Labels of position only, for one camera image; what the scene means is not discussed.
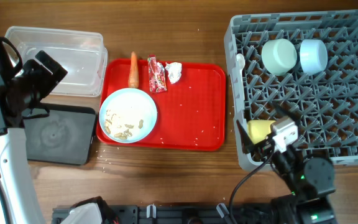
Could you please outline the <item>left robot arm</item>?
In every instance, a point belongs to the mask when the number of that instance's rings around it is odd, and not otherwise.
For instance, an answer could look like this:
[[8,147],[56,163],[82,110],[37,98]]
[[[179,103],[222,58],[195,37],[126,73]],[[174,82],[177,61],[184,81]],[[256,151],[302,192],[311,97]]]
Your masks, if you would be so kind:
[[23,111],[41,107],[67,74],[43,50],[16,64],[0,37],[0,223],[45,223],[27,162]]

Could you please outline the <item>red snack wrapper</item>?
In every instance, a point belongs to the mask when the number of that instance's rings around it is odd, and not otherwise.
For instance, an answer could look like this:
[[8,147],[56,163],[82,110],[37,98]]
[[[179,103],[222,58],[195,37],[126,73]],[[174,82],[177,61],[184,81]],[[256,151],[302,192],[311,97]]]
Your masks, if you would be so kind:
[[157,61],[155,55],[147,58],[149,71],[149,89],[151,93],[161,93],[167,91],[165,81],[165,68]]

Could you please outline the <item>light blue plate with rice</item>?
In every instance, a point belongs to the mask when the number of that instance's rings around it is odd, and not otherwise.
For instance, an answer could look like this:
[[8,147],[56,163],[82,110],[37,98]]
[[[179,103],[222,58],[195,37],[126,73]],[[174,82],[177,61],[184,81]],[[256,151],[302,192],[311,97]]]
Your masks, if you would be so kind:
[[130,144],[150,135],[157,117],[157,106],[146,92],[123,88],[103,100],[99,110],[99,125],[102,135],[108,140]]

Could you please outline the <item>yellow plastic cup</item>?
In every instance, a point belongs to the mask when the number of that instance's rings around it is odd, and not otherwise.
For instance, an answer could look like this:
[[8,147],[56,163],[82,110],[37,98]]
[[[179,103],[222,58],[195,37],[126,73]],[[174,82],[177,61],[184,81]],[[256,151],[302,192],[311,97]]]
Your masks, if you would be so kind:
[[248,135],[253,144],[265,139],[272,132],[271,124],[274,120],[250,120],[247,122]]

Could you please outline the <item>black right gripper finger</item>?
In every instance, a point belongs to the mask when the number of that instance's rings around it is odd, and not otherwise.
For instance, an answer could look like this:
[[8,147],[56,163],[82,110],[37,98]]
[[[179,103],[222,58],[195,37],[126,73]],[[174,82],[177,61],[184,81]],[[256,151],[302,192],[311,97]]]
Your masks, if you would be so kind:
[[278,103],[273,102],[273,107],[275,108],[276,112],[282,116],[287,116],[290,119],[292,119],[295,123],[300,123],[301,121],[301,117],[298,116],[297,114],[287,111],[286,109],[284,109],[283,107],[281,107]]
[[236,121],[237,128],[241,137],[241,148],[244,154],[253,153],[255,150],[254,143],[250,139],[247,131],[244,129],[243,125],[241,125],[240,121]]

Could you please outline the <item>pale green bowl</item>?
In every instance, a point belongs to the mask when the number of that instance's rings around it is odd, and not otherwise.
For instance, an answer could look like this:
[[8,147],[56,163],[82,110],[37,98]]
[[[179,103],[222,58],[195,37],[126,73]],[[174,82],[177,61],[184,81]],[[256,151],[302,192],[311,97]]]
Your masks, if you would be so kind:
[[262,63],[267,71],[284,76],[297,63],[295,46],[287,39],[270,40],[262,47]]

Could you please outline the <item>light blue bowl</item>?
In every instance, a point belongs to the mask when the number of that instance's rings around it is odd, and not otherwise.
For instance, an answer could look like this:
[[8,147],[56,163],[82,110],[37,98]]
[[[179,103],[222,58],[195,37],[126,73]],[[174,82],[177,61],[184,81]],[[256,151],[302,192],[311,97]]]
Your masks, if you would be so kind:
[[326,69],[328,51],[322,40],[305,39],[300,45],[300,63],[304,73],[314,75]]

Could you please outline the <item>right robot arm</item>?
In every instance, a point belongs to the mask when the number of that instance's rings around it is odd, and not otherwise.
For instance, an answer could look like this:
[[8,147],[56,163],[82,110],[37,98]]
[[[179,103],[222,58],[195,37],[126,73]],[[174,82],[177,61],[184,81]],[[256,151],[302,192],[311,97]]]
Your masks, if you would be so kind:
[[267,164],[271,164],[273,171],[291,191],[290,195],[271,200],[269,218],[272,223],[336,223],[328,199],[328,195],[336,191],[333,163],[317,154],[299,158],[293,143],[299,138],[300,117],[276,103],[273,106],[282,117],[270,125],[270,133],[256,144],[240,121],[236,121],[241,147],[264,161],[235,186],[229,199],[227,222],[237,222],[234,198],[240,187]]

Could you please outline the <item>orange carrot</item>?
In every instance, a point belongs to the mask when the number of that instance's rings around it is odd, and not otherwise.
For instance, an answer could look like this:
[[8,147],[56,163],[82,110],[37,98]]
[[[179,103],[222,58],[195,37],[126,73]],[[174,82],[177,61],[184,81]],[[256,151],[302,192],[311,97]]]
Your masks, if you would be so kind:
[[137,64],[137,55],[135,52],[131,53],[131,66],[128,79],[129,88],[139,87],[139,69]]

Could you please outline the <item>white plastic spoon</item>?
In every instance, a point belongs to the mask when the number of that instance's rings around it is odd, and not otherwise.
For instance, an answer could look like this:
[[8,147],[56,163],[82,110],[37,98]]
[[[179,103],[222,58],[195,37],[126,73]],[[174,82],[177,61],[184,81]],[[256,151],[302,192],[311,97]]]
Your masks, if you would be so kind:
[[238,64],[239,74],[242,76],[243,69],[246,65],[246,60],[244,58],[243,54],[237,54],[236,55],[236,62]]

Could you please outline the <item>white tissue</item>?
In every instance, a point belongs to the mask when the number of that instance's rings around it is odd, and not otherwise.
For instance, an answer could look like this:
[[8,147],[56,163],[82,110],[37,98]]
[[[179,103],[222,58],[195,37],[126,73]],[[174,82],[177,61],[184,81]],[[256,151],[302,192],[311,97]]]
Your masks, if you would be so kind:
[[171,84],[177,83],[181,78],[182,64],[179,62],[166,63],[165,70]]

